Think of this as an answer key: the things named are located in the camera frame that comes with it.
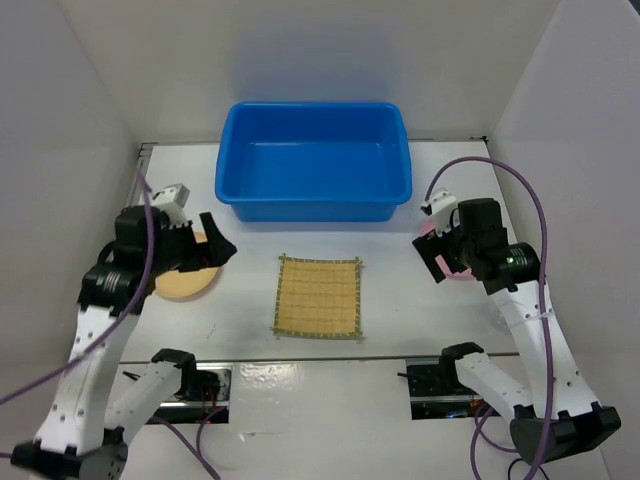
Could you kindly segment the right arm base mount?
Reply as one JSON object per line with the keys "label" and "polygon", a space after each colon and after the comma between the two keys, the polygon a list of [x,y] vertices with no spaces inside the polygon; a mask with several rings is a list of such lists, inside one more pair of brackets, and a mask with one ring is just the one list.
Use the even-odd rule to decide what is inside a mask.
{"label": "right arm base mount", "polygon": [[397,376],[407,387],[414,421],[470,418],[486,409],[480,395],[448,383],[436,358],[408,359]]}

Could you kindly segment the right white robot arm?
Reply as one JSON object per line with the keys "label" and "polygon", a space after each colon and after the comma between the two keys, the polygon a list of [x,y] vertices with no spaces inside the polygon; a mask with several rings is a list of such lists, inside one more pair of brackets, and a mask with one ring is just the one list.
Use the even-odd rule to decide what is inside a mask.
{"label": "right white robot arm", "polygon": [[490,198],[458,201],[441,191],[421,205],[431,225],[413,241],[436,282],[470,272],[483,284],[514,339],[529,380],[522,385],[474,342],[446,347],[438,381],[450,393],[480,395],[509,426],[517,453],[534,465],[599,447],[621,427],[582,377],[555,316],[541,263],[527,243],[512,243],[500,204]]}

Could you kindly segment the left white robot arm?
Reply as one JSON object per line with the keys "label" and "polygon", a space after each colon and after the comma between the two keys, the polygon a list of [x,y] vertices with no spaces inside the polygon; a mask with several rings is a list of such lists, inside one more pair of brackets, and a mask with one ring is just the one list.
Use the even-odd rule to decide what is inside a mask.
{"label": "left white robot arm", "polygon": [[84,275],[75,339],[48,416],[34,438],[17,444],[12,466],[42,479],[118,479],[129,446],[165,399],[209,389],[194,354],[163,348],[115,402],[109,397],[124,348],[158,277],[225,265],[236,247],[212,215],[200,216],[205,238],[169,207],[134,206],[114,222],[115,239]]}

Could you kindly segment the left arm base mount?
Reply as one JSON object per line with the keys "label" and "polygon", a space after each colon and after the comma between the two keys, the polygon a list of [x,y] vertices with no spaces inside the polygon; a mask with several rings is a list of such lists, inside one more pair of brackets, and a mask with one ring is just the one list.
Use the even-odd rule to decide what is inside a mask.
{"label": "left arm base mount", "polygon": [[202,370],[192,354],[160,351],[109,405],[105,425],[130,433],[145,423],[206,425],[219,419],[228,404],[220,394],[229,384],[225,369]]}

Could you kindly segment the woven bamboo mat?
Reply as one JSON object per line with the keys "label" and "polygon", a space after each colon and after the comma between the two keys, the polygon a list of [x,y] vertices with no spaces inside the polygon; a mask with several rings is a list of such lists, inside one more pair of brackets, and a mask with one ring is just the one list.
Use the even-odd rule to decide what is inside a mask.
{"label": "woven bamboo mat", "polygon": [[361,259],[279,257],[271,330],[306,339],[358,339],[361,327]]}

